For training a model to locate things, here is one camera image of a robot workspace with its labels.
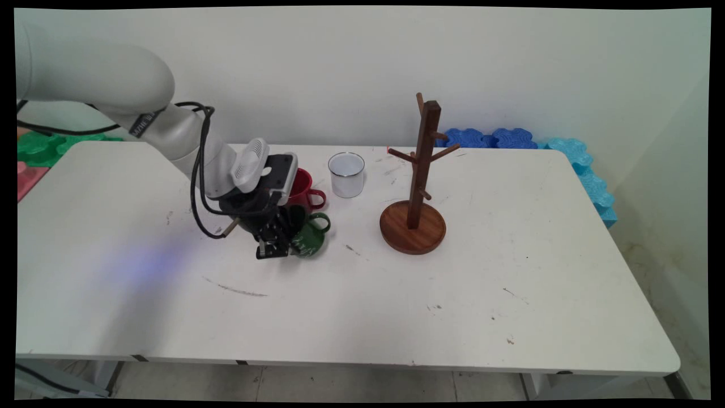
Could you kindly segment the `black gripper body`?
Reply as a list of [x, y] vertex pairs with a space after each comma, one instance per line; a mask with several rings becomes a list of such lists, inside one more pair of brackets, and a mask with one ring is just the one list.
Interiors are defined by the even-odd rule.
[[241, 228], [256, 239], [290, 239], [292, 227], [287, 210], [283, 209], [283, 193], [266, 189], [256, 193], [235, 190], [218, 201], [220, 211], [240, 219]]

